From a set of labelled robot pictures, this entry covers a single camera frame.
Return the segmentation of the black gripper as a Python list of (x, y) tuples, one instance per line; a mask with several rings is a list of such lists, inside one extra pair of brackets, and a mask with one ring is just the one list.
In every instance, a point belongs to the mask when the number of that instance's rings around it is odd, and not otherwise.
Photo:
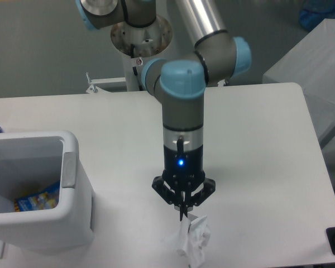
[(203, 146), (181, 154), (164, 146), (164, 171), (153, 179), (152, 188), (167, 204), (178, 208), (180, 221), (188, 217), (190, 208), (200, 206), (216, 190), (216, 182), (203, 171)]

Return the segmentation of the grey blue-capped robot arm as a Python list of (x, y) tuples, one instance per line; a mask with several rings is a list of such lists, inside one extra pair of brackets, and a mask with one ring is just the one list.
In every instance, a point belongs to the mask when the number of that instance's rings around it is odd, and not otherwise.
[(172, 33), (155, 1), (77, 1), (86, 27), (111, 27), (116, 49), (132, 59), (133, 76), (162, 106), (164, 170), (152, 188), (186, 217), (215, 189), (203, 170), (204, 92), (208, 85), (246, 72), (251, 51), (232, 37), (214, 1), (177, 1), (194, 44), (182, 59), (161, 58)]

